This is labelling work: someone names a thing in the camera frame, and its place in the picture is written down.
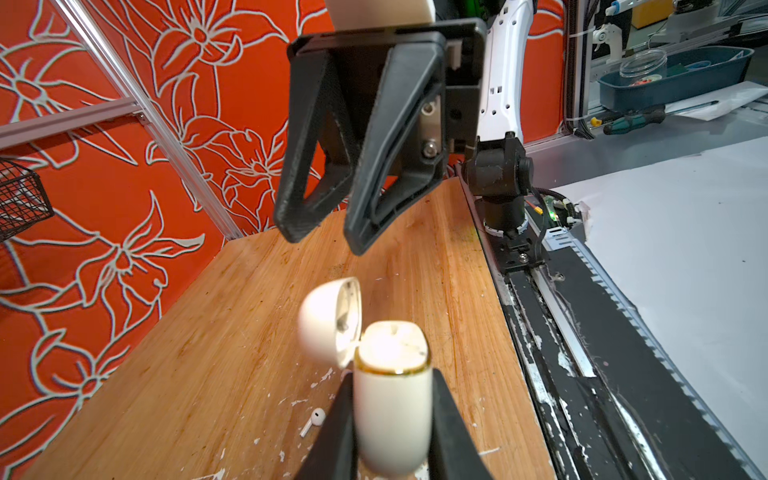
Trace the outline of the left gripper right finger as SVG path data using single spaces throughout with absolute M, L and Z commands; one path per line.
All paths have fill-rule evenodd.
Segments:
M 442 372 L 435 368 L 432 377 L 432 427 L 428 452 L 430 478 L 492 479 Z

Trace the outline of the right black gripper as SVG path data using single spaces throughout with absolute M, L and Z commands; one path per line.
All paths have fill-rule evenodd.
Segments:
M 304 35 L 288 48 L 289 131 L 274 221 L 298 243 L 350 193 L 363 255 L 475 141 L 486 28 L 477 19 Z

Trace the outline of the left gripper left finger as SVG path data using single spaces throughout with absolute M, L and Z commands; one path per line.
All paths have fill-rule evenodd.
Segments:
M 294 478 L 350 480 L 358 478 L 354 428 L 353 375 L 344 376 L 312 449 Z

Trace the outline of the white wireless earbud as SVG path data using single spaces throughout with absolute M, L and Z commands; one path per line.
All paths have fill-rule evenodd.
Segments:
M 315 408 L 308 420 L 300 430 L 300 437 L 305 438 L 313 427 L 321 427 L 326 419 L 326 412 L 322 408 Z

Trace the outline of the white earbud charging case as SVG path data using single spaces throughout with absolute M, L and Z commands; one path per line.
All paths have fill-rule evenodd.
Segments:
M 305 297 L 298 338 L 310 358 L 352 369 L 354 428 L 366 466 L 386 477 L 416 471 L 432 431 L 433 367 L 422 329 L 404 320 L 365 326 L 360 282 L 348 277 Z

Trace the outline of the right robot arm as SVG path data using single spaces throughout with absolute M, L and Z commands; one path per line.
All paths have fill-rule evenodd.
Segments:
M 492 205 L 490 226 L 524 221 L 533 192 L 520 118 L 533 1 L 330 1 L 328 33 L 287 51 L 289 132 L 274 221 L 296 243 L 344 206 L 361 255 L 443 180 Z

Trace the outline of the small green circuit board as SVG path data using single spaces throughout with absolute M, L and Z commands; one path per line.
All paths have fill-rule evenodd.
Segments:
M 546 210 L 535 195 L 525 197 L 527 212 L 537 227 L 546 226 L 573 229 L 584 223 L 585 211 L 565 195 L 550 189 L 539 189 L 539 195 L 546 204 Z

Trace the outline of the clear glass jar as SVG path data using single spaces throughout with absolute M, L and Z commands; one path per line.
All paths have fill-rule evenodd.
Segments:
M 619 67 L 619 84 L 643 85 L 663 79 L 667 75 L 667 53 L 662 49 L 648 49 L 633 55 Z

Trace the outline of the teal plastic tray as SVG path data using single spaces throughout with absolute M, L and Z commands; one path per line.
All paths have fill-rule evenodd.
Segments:
M 706 46 L 671 55 L 659 73 L 629 80 L 618 72 L 598 80 L 600 105 L 614 112 L 644 110 L 735 85 L 744 80 L 755 51 Z

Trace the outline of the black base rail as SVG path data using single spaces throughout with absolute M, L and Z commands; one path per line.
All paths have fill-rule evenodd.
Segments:
M 760 477 L 581 228 L 551 229 L 532 262 L 467 202 L 557 478 Z

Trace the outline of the green handled screwdriver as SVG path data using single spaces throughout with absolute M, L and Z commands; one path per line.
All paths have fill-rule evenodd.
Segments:
M 671 111 L 668 111 L 665 106 L 656 106 L 641 112 L 630 113 L 608 120 L 592 117 L 589 124 L 593 128 L 601 127 L 605 135 L 622 135 L 642 129 L 650 124 L 661 124 L 670 115 L 688 113 L 701 108 L 714 106 L 718 103 L 718 100 L 713 100 Z

